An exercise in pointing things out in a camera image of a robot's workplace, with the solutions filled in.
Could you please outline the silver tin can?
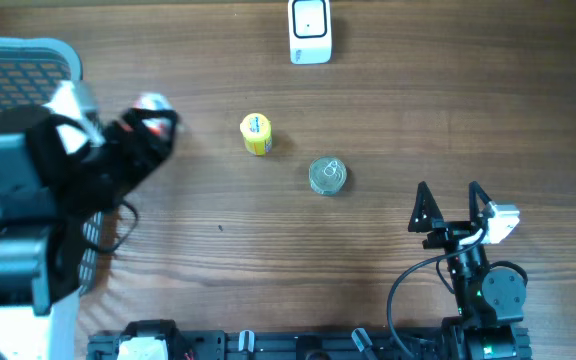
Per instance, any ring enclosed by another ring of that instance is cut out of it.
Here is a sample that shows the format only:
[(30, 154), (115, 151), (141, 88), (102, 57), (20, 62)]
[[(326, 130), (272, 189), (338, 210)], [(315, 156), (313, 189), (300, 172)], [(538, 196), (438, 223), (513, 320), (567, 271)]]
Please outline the silver tin can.
[(309, 166), (311, 189), (320, 195), (333, 196), (344, 186), (347, 179), (345, 164), (337, 157), (323, 156)]

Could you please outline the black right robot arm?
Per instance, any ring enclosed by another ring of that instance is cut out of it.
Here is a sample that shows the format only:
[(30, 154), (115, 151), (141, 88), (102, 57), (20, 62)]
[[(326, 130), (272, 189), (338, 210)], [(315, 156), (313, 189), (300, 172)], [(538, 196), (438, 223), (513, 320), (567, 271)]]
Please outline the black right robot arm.
[(469, 184), (469, 218), (446, 221), (428, 187), (418, 184), (408, 230), (424, 233), (424, 249), (441, 249), (458, 315), (442, 321), (437, 346), (443, 359), (518, 359), (527, 353), (514, 326), (524, 318), (528, 276), (510, 261), (490, 262), (485, 247), (498, 245), (520, 222), (512, 204), (495, 203)]

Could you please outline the yellow lidded jar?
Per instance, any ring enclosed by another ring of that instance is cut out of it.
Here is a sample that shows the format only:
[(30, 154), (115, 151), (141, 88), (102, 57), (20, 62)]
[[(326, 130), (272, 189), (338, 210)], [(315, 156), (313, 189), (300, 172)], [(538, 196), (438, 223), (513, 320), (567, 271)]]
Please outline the yellow lidded jar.
[(244, 146), (255, 156), (265, 156), (272, 149), (271, 122), (261, 113), (251, 113), (240, 124)]

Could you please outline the red tissue pack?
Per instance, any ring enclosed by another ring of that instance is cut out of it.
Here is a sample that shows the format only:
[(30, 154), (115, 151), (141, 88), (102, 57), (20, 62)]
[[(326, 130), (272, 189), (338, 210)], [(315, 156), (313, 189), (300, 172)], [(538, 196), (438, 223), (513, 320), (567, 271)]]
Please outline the red tissue pack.
[(142, 93), (134, 101), (133, 107), (147, 112), (142, 123), (152, 134), (164, 141), (173, 137), (175, 112), (165, 96), (159, 93)]

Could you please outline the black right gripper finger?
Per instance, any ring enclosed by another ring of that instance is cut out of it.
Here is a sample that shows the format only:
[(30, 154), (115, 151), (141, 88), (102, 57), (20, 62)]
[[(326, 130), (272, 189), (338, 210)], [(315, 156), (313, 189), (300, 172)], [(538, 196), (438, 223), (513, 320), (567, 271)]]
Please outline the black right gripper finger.
[(409, 232), (430, 232), (444, 227), (443, 215), (427, 183), (418, 184), (415, 204), (408, 225)]
[(472, 181), (468, 186), (469, 190), (469, 217), (471, 222), (475, 222), (481, 213), (479, 205), (486, 207), (491, 198), (483, 190), (477, 181)]

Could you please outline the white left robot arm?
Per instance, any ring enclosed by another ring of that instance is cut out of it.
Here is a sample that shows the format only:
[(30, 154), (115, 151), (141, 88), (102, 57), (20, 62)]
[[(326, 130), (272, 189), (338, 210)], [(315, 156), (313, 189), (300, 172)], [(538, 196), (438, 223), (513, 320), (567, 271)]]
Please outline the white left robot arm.
[(178, 114), (130, 108), (105, 128), (43, 105), (0, 113), (0, 359), (70, 359), (95, 214), (171, 154)]

